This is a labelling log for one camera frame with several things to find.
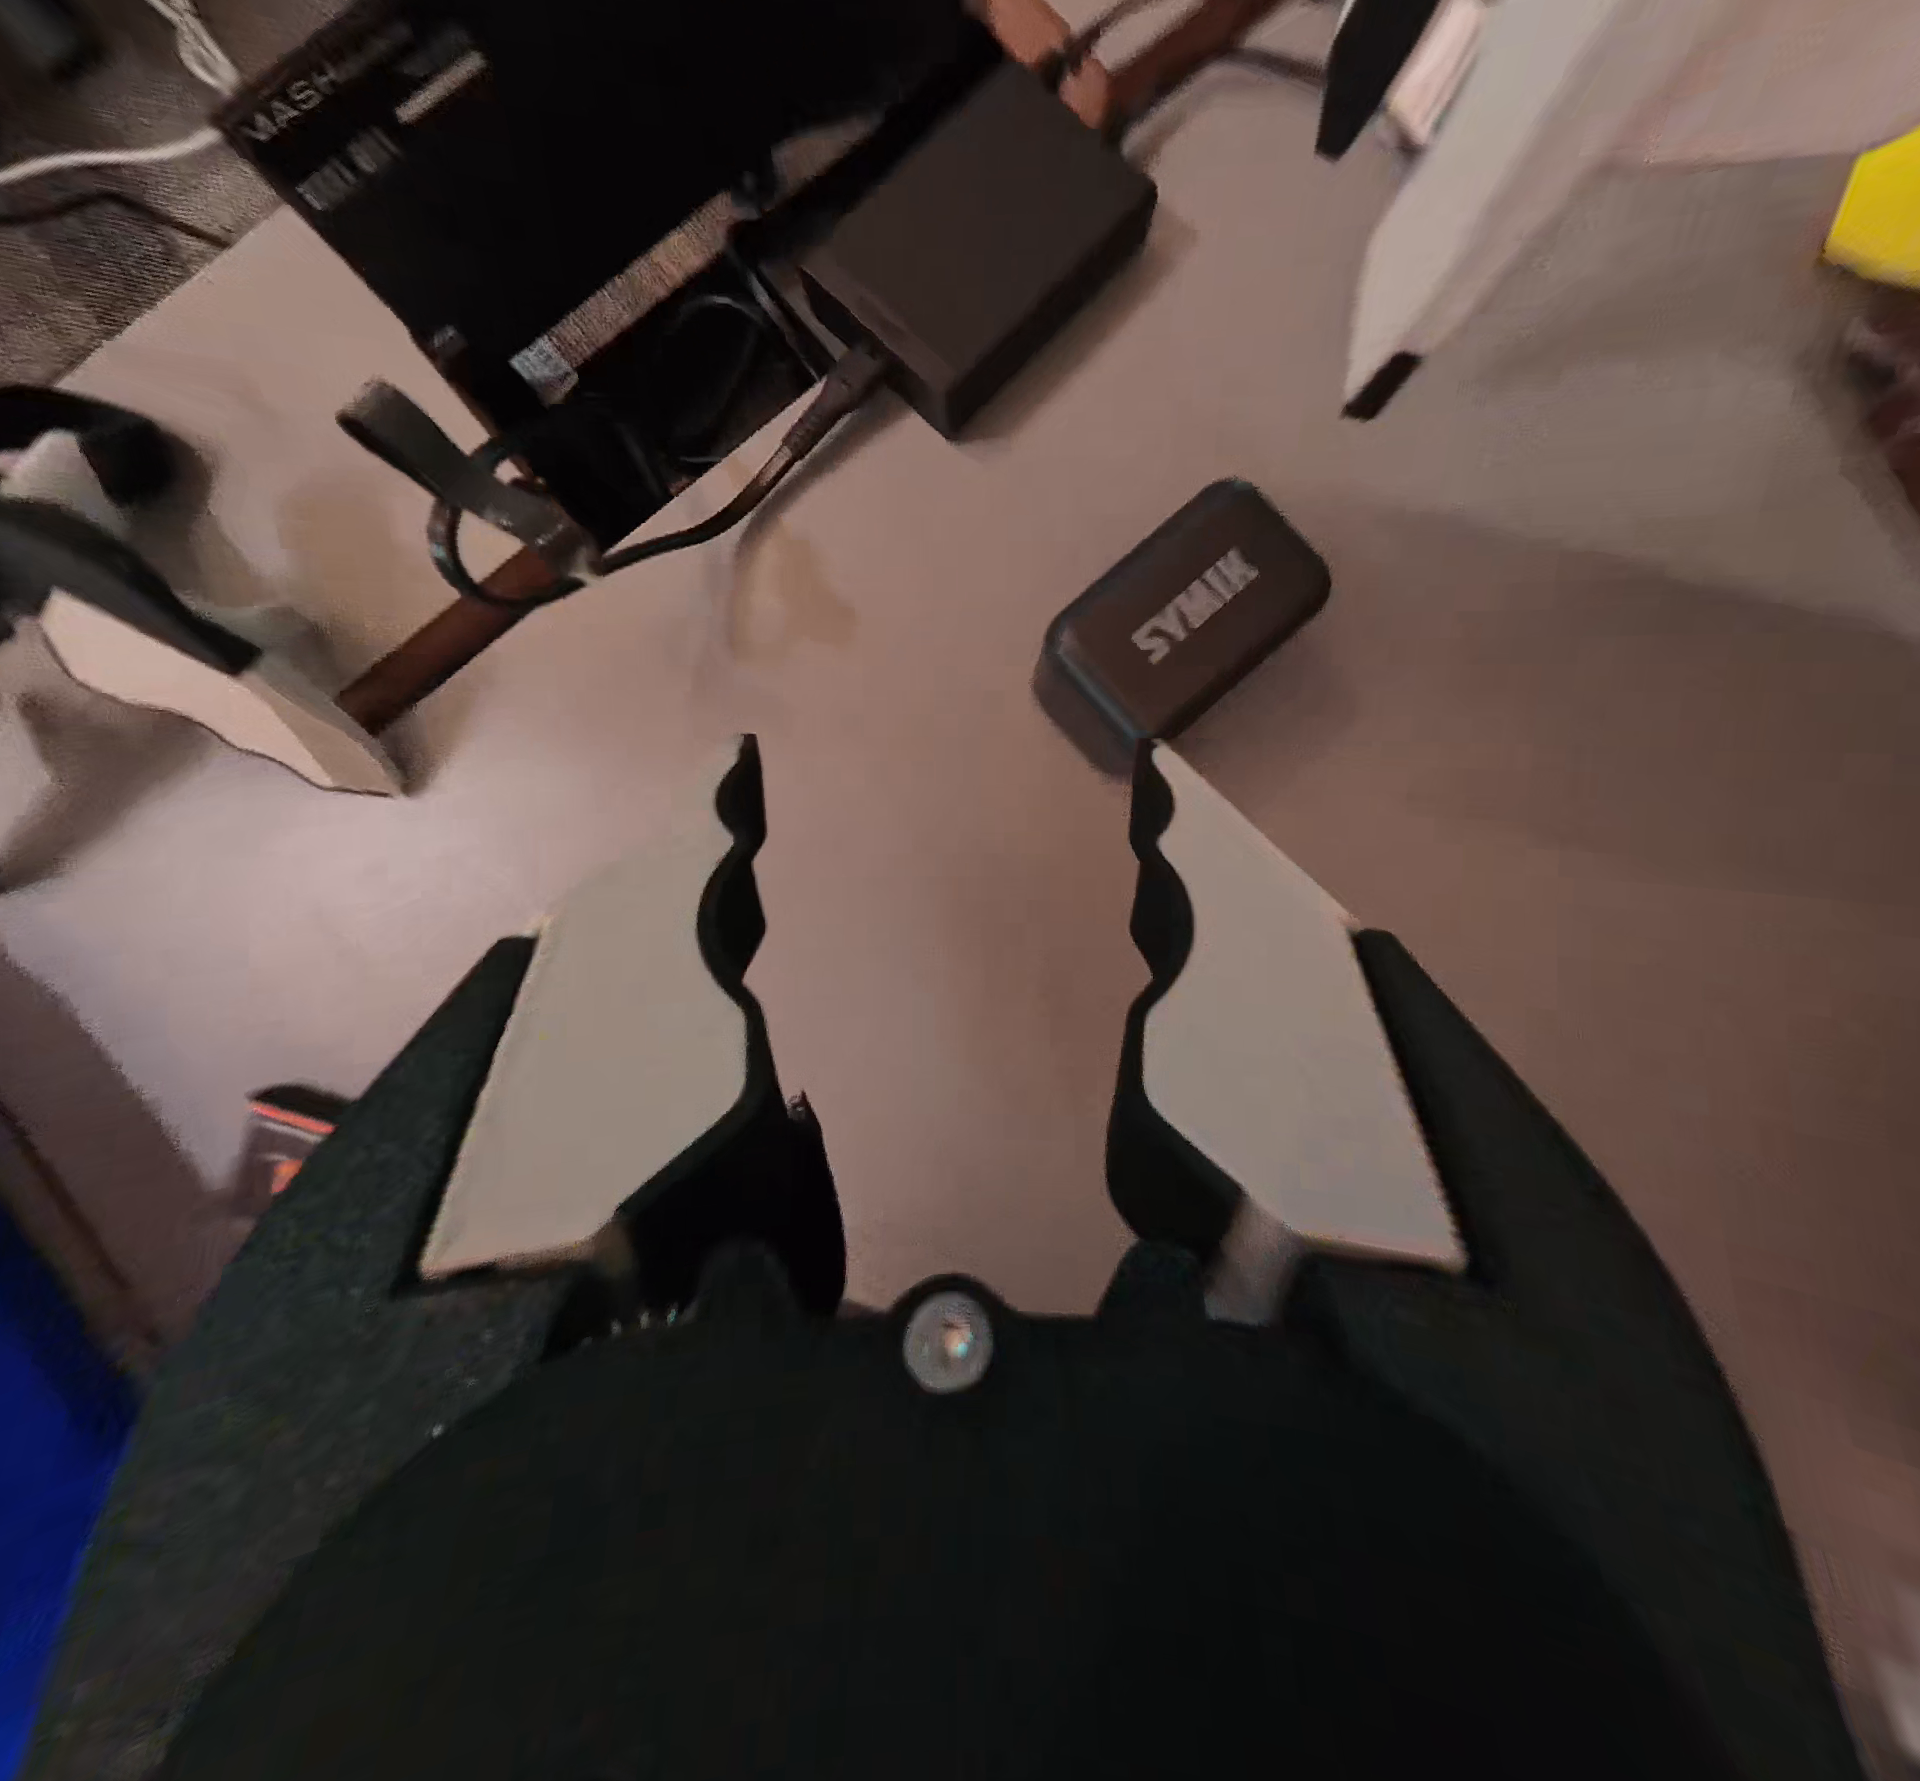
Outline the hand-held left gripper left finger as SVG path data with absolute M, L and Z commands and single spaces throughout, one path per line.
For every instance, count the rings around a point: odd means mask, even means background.
M 530 936 L 436 1213 L 422 1282 L 596 1265 L 639 1314 L 685 1311 L 733 1243 L 806 1314 L 846 1296 L 846 1227 L 813 1109 L 780 1090 L 750 986 L 764 936 L 759 740 Z

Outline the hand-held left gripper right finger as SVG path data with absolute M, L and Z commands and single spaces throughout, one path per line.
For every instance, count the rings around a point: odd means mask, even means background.
M 1256 1328 L 1310 1254 L 1463 1274 L 1465 1244 L 1354 916 L 1166 743 L 1135 763 L 1131 1003 L 1107 1191 Z

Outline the small black case white print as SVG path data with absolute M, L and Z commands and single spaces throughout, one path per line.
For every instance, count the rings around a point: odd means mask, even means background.
M 1323 613 L 1331 572 L 1249 482 L 1207 484 L 1046 627 L 1034 700 L 1091 765 L 1126 777 Z

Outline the grey desk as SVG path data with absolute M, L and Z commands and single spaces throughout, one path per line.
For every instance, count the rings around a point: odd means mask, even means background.
M 353 798 L 93 712 L 20 639 L 4 1106 L 178 1337 L 268 1081 L 361 1090 L 500 934 L 759 734 L 780 1077 L 858 1302 L 1092 1302 L 1126 788 L 1046 622 L 1240 474 L 1331 598 L 1182 743 L 1395 932 L 1623 1196 L 1778 1485 L 1874 1774 L 1914 1670 L 1914 522 L 1832 380 L 1841 165 L 1603 168 L 1376 422 L 1337 415 L 1398 167 L 1236 72 L 1140 147 L 1123 279 L 966 444 L 893 402 L 740 535 L 535 613 Z

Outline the small black box orange label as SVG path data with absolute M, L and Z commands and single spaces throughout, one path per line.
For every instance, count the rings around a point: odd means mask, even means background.
M 347 1095 L 312 1083 L 273 1083 L 252 1093 L 236 1161 L 235 1203 L 257 1215 L 330 1137 L 349 1109 Z

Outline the yellow box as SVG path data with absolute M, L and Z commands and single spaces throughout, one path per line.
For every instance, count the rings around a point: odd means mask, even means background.
M 1851 162 L 1821 259 L 1860 282 L 1918 291 L 1918 127 Z

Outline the black power adapter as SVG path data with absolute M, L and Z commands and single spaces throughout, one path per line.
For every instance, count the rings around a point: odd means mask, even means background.
M 829 333 L 955 441 L 1132 262 L 1159 188 L 995 64 L 799 260 Z

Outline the blue bin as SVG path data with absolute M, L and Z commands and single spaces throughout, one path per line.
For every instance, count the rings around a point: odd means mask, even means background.
M 34 1720 L 136 1398 L 2 1215 L 2 1768 Z

